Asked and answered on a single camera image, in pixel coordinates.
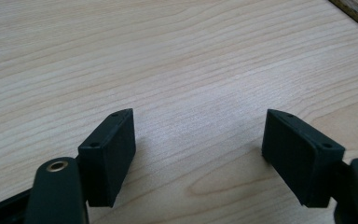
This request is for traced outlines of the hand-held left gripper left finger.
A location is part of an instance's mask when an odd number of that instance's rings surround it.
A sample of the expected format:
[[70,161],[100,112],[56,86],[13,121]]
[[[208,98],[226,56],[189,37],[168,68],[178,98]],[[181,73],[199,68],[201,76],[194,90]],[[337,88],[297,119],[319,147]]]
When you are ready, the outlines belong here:
[[89,206],[114,206],[135,152],[131,108],[109,115],[78,147],[77,161]]

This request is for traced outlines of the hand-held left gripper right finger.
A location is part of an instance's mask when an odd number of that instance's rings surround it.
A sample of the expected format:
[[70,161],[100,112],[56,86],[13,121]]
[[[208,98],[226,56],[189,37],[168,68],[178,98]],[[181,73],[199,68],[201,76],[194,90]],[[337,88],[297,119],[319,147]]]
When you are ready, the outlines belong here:
[[267,111],[262,155],[274,167],[301,204],[326,207],[335,166],[345,147],[298,117]]

